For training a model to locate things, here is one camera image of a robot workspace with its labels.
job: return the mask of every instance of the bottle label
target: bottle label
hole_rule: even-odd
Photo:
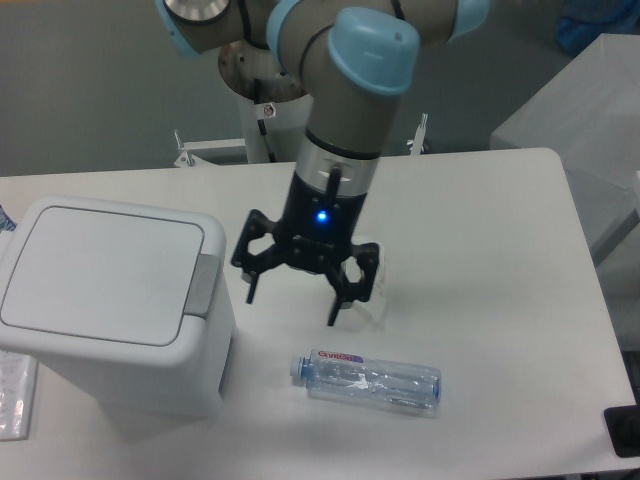
[[[334,360],[344,360],[346,362],[364,363],[364,359],[362,357],[358,357],[357,355],[350,355],[347,353],[325,352],[323,350],[318,352],[318,355],[324,358],[331,358]]]

